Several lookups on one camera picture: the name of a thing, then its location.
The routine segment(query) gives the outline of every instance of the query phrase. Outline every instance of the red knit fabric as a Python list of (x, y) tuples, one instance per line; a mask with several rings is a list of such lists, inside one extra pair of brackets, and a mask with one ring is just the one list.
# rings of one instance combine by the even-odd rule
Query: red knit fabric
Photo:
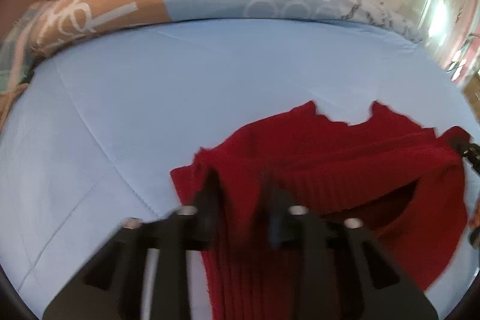
[(218, 172), (225, 209), (217, 245), (202, 254), (214, 320), (287, 320), (295, 253), (269, 250), (262, 233), (265, 174), (298, 202), (332, 220), (359, 217), (426, 289), (445, 269), (467, 223), (462, 159), (451, 137), (436, 138), (388, 107), (348, 126), (316, 114), (313, 102), (237, 130), (171, 172), (182, 203)]

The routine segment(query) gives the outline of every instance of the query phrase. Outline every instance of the mattress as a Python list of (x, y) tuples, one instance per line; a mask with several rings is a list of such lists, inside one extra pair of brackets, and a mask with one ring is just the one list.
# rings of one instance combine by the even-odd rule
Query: mattress
[[(315, 100), (356, 124), (373, 100), (438, 133), (480, 140), (466, 101), (421, 44), (351, 22), (219, 19), (136, 28), (40, 65), (0, 139), (0, 263), (32, 311), (46, 306), (121, 220), (164, 217), (169, 172), (242, 125)], [(473, 211), (480, 180), (466, 166)], [(194, 320), (211, 308), (191, 254)], [(426, 295), (441, 318), (478, 267), (461, 238)]]

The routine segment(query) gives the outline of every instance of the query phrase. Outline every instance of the blue bed sheet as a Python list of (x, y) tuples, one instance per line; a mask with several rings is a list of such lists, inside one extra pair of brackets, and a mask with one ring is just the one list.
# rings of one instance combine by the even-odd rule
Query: blue bed sheet
[[(41, 316), (125, 217), (179, 205), (169, 172), (242, 125), (308, 100), (359, 123), (373, 100), (441, 133), (480, 140), (467, 103), (420, 44), (354, 23), (205, 20), (118, 32), (42, 64), (0, 140), (0, 263)], [(480, 180), (467, 169), (473, 210)], [(478, 253), (462, 237), (428, 289), (440, 317), (464, 295)], [(190, 265), (193, 317), (211, 310)]]

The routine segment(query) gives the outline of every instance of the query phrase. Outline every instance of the red garment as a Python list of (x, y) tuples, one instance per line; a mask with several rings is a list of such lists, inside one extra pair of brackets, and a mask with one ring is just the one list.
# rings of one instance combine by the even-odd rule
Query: red garment
[(182, 203), (210, 169), (225, 192), (217, 245), (202, 254), (214, 320), (290, 318), (295, 254), (258, 245), (265, 173), (320, 215), (363, 219), (420, 288), (446, 268), (467, 223), (462, 159), (448, 141), (470, 136), (454, 127), (436, 138), (379, 103), (371, 113), (348, 126), (308, 102), (240, 128), (171, 172)]

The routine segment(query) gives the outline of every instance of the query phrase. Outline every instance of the blue fabric section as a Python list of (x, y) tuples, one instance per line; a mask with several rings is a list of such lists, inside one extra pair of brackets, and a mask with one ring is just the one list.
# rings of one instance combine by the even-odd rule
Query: blue fabric section
[[(439, 133), (480, 140), (460, 92), (418, 44), (337, 22), (207, 20), (123, 31), (42, 64), (0, 140), (0, 263), (43, 310), (126, 217), (178, 205), (169, 171), (246, 123), (308, 100), (358, 123), (373, 100)], [(470, 172), (471, 211), (479, 179)], [(194, 319), (210, 316), (196, 262)], [(465, 293), (478, 256), (463, 238), (428, 297), (441, 317)]]

